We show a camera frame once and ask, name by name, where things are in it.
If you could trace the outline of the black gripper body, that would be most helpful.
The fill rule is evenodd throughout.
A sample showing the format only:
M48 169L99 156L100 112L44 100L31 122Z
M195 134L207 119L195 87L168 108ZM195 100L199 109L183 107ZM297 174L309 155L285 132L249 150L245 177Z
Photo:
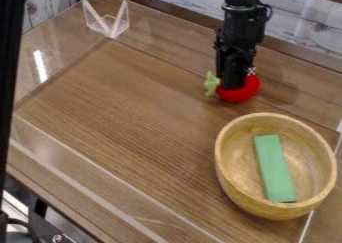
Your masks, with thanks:
M217 31L217 52L254 55L273 16L271 6L261 0L225 0L222 10L225 18Z

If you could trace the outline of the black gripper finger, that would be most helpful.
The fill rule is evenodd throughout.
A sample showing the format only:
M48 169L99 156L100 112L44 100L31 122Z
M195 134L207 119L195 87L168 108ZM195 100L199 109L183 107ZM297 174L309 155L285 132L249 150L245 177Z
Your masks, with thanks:
M222 78L225 73L225 51L221 47L215 47L215 52L217 77Z
M245 85L249 69L253 67L253 56L247 53L230 52L225 58L223 88L239 89Z

